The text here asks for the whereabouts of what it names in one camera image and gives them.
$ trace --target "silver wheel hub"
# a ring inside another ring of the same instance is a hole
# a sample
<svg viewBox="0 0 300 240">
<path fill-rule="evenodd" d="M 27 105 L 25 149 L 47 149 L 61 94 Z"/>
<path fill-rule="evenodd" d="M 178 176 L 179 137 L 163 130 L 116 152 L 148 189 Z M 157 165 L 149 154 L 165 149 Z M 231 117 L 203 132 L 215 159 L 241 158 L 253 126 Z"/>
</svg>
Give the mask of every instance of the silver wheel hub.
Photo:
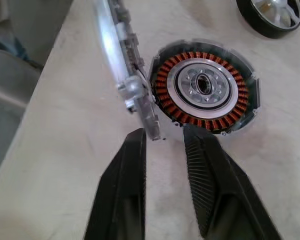
<svg viewBox="0 0 300 240">
<path fill-rule="evenodd" d="M 297 11 L 293 9 L 288 0 L 252 0 L 258 12 L 271 24 L 290 29 L 300 23 L 300 1 L 295 0 Z"/>
</svg>

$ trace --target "white table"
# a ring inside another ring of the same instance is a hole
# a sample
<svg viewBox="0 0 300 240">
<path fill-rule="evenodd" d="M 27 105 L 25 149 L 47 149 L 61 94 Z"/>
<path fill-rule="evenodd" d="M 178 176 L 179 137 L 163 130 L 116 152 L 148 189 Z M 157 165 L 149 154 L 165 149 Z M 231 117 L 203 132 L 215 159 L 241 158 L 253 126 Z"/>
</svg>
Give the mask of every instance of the white table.
<svg viewBox="0 0 300 240">
<path fill-rule="evenodd" d="M 262 111 L 225 150 L 247 172 L 278 230 L 300 240 L 300 29 L 271 40 L 234 0 L 125 0 L 149 69 L 179 39 L 236 49 L 261 78 Z M 102 57 L 91 0 L 74 0 L 13 144 L 0 168 L 0 240 L 79 240 L 99 178 L 140 126 L 120 100 Z M 184 146 L 147 144 L 146 235 L 200 239 Z"/>
</svg>

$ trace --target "copper winding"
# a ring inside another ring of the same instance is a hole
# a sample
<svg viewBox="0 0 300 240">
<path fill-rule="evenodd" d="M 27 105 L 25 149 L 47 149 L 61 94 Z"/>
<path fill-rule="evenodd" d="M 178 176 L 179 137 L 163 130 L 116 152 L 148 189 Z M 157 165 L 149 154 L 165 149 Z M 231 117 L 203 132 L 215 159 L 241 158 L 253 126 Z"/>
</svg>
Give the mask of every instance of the copper winding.
<svg viewBox="0 0 300 240">
<path fill-rule="evenodd" d="M 217 119 L 197 118 L 181 110 L 170 98 L 167 89 L 167 77 L 169 72 L 176 64 L 182 62 L 185 59 L 192 58 L 203 58 L 214 61 L 225 67 L 234 77 L 235 82 L 238 86 L 238 100 L 233 110 L 227 115 Z M 181 124 L 190 123 L 193 125 L 197 125 L 212 132 L 222 131 L 231 127 L 243 116 L 248 106 L 249 91 L 240 73 L 227 61 L 206 52 L 182 52 L 181 54 L 175 55 L 166 60 L 157 73 L 154 88 L 159 100 L 158 105 L 163 108 L 163 110 L 172 118 L 172 120 L 178 121 Z"/>
</svg>

